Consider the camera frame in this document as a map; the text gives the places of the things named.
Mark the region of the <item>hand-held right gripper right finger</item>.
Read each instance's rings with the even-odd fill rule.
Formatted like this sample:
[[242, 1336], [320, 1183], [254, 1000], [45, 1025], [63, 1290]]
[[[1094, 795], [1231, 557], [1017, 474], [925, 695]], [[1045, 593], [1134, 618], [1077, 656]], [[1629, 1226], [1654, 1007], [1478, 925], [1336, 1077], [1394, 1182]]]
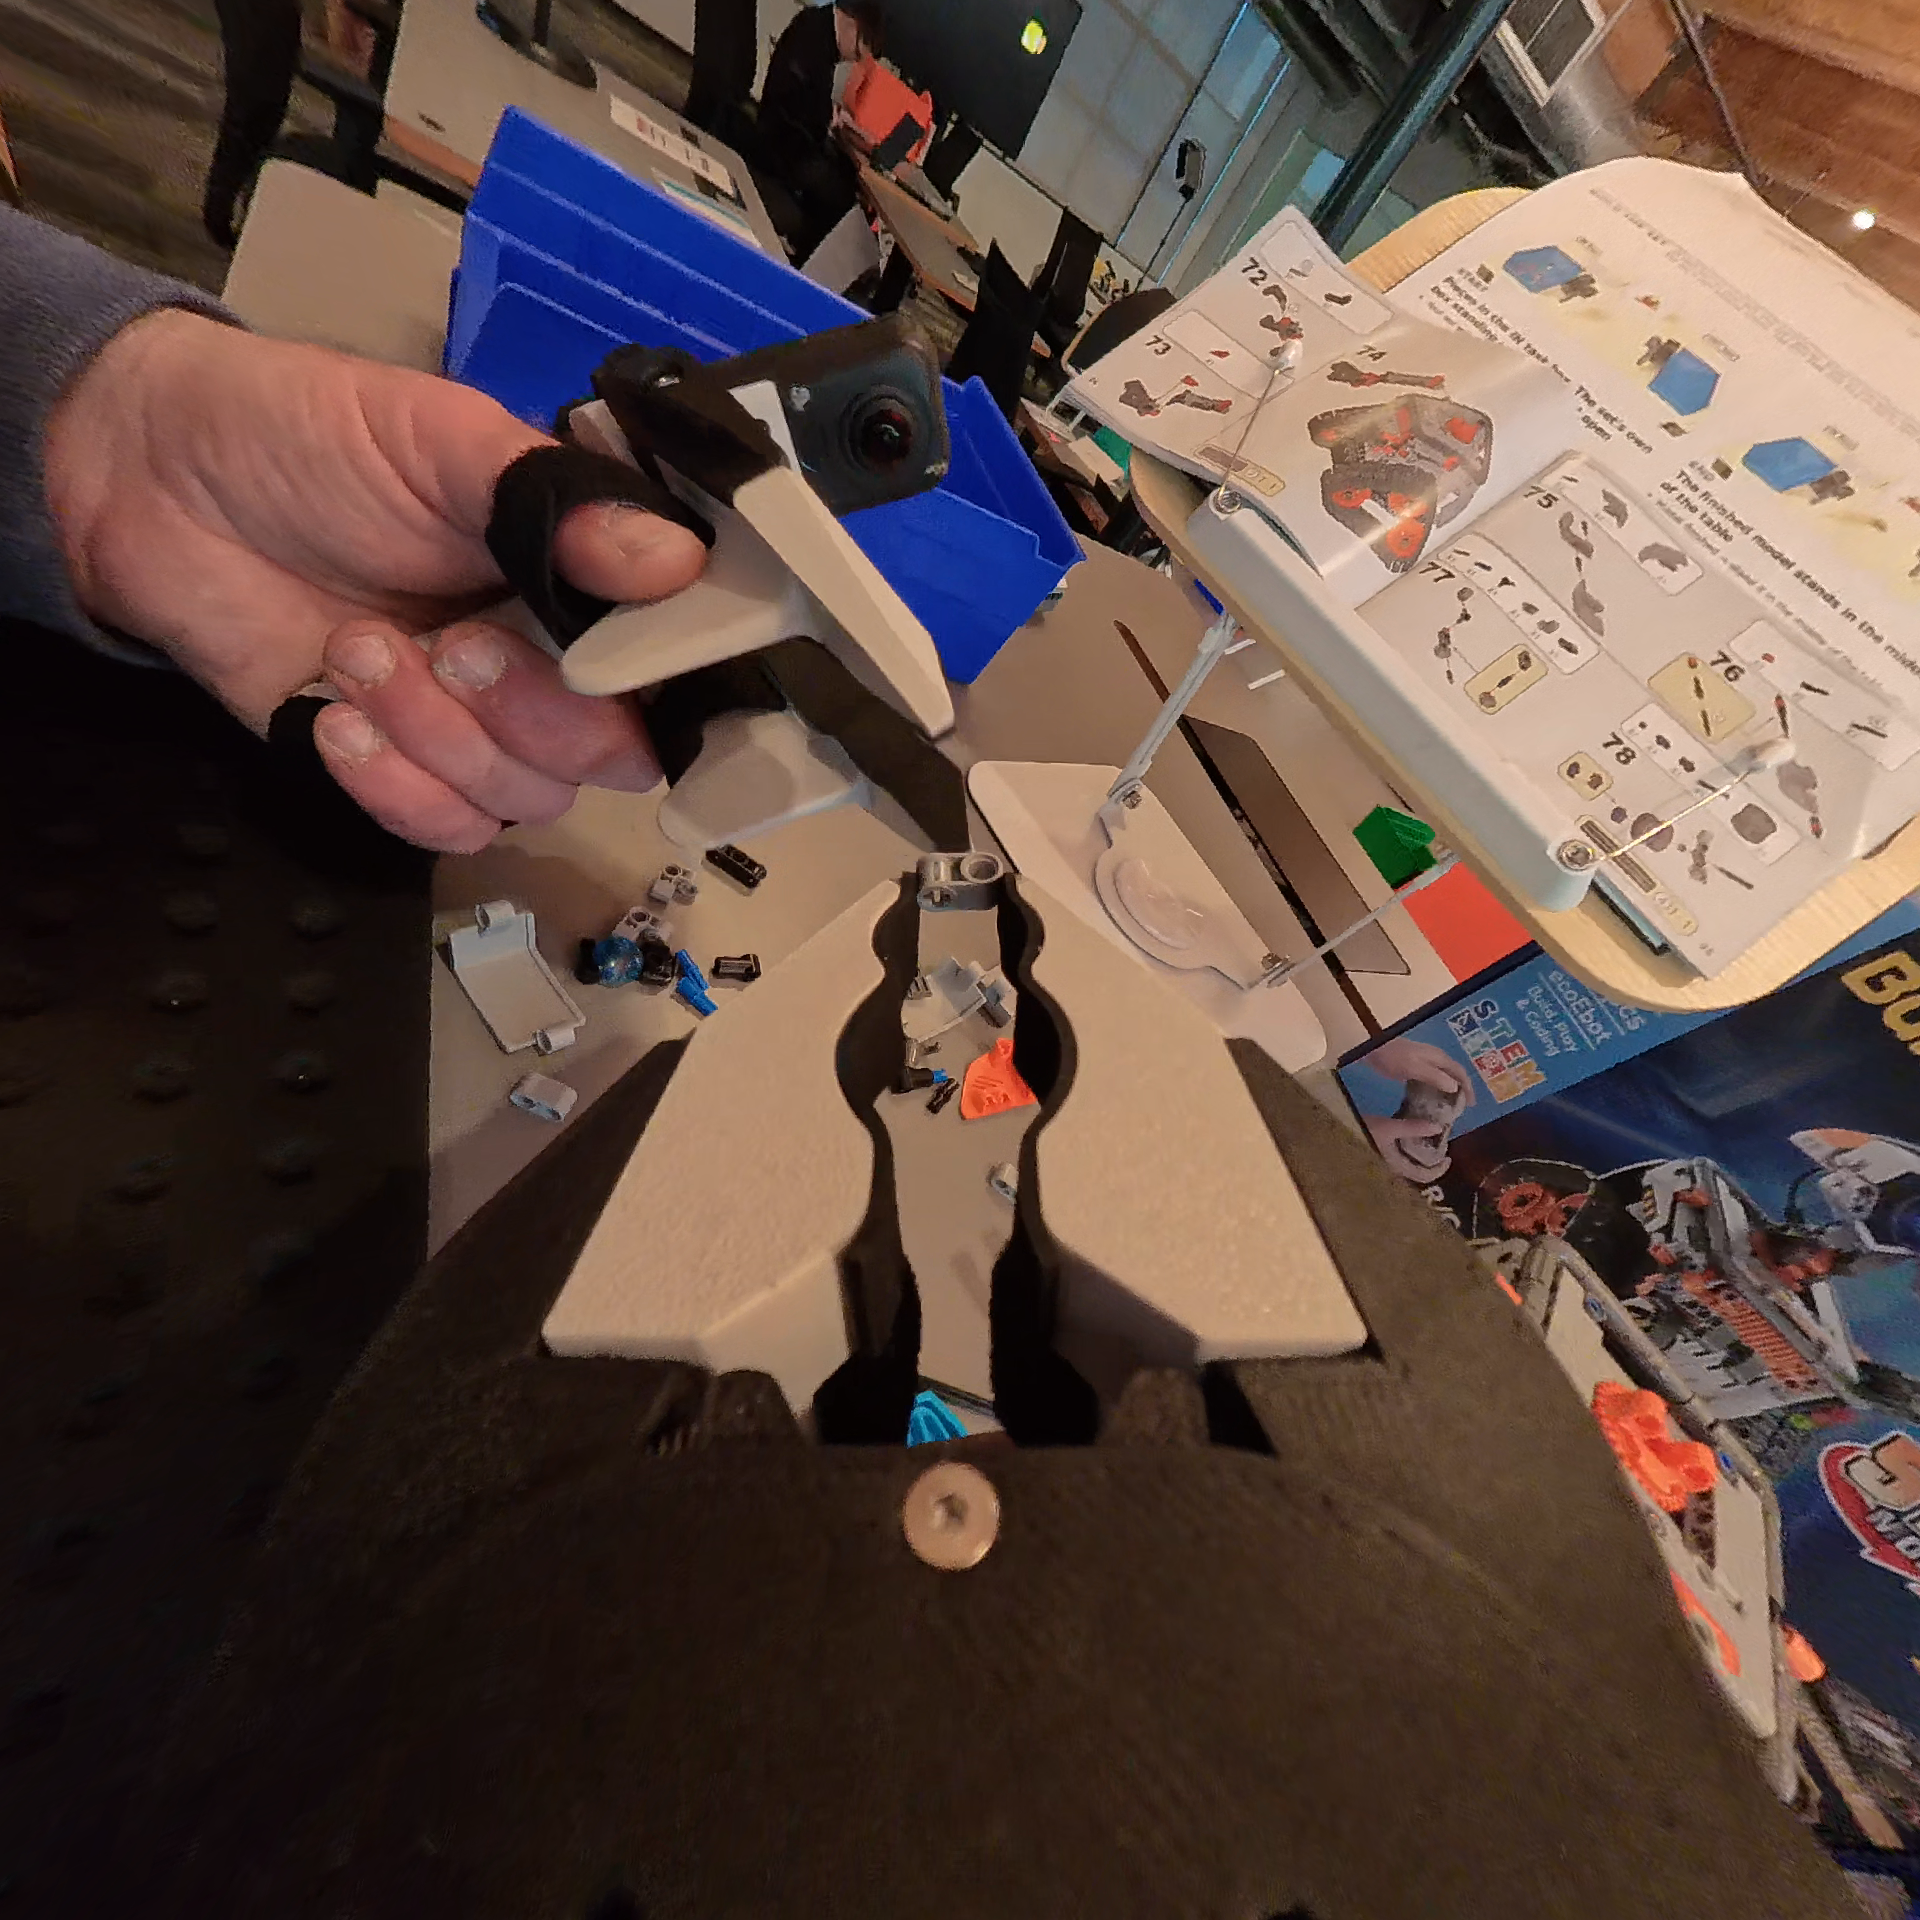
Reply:
[[1012, 1069], [1038, 1109], [991, 1270], [991, 1401], [1021, 1446], [1096, 1438], [1138, 1373], [1359, 1353], [1366, 1326], [1256, 1106], [1260, 1046], [1028, 877], [999, 886]]

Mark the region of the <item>person's left forearm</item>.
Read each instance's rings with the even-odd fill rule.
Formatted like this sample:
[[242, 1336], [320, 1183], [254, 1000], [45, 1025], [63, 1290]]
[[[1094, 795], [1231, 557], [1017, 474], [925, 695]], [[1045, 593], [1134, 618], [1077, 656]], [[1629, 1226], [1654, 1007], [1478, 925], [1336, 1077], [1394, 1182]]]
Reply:
[[42, 442], [63, 391], [120, 329], [164, 309], [234, 323], [181, 278], [1, 209], [1, 616], [125, 665], [160, 656], [82, 611], [45, 495]]

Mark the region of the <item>grey orange toy tracked robot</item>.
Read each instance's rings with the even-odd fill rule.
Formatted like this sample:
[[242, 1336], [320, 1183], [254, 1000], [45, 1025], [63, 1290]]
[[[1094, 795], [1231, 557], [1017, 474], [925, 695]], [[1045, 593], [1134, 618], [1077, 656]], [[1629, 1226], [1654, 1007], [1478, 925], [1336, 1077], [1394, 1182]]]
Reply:
[[1760, 1465], [1561, 1239], [1472, 1250], [1591, 1409], [1700, 1661], [1789, 1797], [1802, 1682], [1782, 1619], [1780, 1509]]

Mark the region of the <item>grey curved panel piece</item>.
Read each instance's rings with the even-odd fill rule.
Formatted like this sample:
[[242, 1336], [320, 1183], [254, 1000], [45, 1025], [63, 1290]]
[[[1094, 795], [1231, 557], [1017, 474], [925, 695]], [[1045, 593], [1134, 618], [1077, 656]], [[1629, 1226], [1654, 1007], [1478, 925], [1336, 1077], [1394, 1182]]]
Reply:
[[906, 982], [900, 1022], [909, 1041], [928, 1045], [972, 1016], [993, 1029], [1010, 1025], [1015, 1013], [1017, 990], [1006, 973], [949, 954]]
[[493, 898], [442, 915], [436, 947], [503, 1053], [552, 1055], [581, 1038], [584, 1013], [545, 963], [530, 909]]

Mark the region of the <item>black dimpled pad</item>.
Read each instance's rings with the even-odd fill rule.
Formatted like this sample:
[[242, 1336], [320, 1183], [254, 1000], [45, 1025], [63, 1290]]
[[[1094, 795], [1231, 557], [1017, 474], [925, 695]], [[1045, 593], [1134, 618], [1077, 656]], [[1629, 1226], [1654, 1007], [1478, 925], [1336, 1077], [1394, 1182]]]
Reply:
[[4, 1632], [265, 1520], [424, 1246], [433, 856], [295, 725], [4, 624]]

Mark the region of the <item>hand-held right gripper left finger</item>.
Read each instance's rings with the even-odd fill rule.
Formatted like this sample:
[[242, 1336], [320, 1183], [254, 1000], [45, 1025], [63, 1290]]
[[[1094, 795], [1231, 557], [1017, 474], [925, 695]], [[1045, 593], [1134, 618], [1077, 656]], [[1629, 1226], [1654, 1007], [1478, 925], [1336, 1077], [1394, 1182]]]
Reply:
[[918, 950], [916, 886], [886, 879], [690, 1034], [543, 1318], [552, 1355], [760, 1373], [826, 1443], [905, 1440], [921, 1295], [880, 1103]]

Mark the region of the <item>dark monitor screen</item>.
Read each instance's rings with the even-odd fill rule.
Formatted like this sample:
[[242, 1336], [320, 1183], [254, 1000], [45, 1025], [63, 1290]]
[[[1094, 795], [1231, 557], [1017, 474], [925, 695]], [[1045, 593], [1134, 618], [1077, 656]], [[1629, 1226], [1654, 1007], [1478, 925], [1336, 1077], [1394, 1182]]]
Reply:
[[1081, 23], [1079, 1], [885, 1], [885, 55], [914, 88], [1020, 154]]

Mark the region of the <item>green box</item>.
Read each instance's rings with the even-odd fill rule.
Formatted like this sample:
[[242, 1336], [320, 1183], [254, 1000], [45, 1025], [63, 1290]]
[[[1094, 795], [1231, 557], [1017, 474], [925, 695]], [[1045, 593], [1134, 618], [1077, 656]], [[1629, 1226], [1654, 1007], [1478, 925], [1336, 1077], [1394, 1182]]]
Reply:
[[1350, 832], [1380, 879], [1396, 890], [1423, 879], [1447, 859], [1436, 829], [1399, 807], [1370, 807]]

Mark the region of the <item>blue plastic bin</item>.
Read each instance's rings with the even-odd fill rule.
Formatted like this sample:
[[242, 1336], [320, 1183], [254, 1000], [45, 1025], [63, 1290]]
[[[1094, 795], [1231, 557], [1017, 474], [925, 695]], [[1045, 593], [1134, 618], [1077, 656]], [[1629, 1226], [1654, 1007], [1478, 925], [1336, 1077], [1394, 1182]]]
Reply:
[[[520, 107], [493, 130], [463, 215], [442, 370], [549, 426], [621, 345], [704, 362], [865, 321], [857, 305], [759, 250]], [[854, 543], [972, 682], [1041, 609], [1084, 549], [977, 382], [943, 382], [951, 459], [898, 502], [839, 506]]]

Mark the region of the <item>blue kit box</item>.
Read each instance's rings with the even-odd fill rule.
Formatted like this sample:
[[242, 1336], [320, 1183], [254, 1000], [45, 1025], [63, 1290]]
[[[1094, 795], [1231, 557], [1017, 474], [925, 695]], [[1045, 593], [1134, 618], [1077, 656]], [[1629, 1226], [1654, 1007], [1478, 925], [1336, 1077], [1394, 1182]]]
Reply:
[[1788, 1799], [1872, 1914], [1914, 1914], [1914, 959], [1914, 903], [1713, 1015], [1511, 957], [1334, 1069], [1447, 1224], [1569, 1246], [1760, 1465]]

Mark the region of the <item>red orange box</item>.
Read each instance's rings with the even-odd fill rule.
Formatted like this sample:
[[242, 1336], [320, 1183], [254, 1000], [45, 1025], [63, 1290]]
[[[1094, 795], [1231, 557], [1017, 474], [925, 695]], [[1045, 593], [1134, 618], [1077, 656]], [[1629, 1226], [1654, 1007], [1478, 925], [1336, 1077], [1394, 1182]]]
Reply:
[[1534, 946], [1530, 931], [1457, 862], [1423, 875], [1400, 905], [1453, 982], [1468, 982]]

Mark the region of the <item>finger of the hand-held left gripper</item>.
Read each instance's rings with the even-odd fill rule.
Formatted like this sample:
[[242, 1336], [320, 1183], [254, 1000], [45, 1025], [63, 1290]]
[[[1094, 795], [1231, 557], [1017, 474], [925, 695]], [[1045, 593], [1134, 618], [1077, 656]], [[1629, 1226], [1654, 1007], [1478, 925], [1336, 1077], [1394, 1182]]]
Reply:
[[831, 517], [812, 485], [774, 465], [737, 487], [737, 517], [817, 605], [820, 645], [928, 738], [952, 728], [952, 699], [928, 629]]

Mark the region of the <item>person's left hand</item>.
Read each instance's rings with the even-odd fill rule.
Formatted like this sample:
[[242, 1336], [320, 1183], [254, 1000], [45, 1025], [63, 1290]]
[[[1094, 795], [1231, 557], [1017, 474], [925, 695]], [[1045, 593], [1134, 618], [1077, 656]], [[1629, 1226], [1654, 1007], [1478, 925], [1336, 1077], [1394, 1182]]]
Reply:
[[493, 488], [545, 435], [431, 374], [161, 309], [55, 402], [42, 490], [80, 607], [263, 731], [327, 685], [327, 774], [378, 827], [465, 854], [661, 766], [632, 703], [565, 685], [482, 616]]

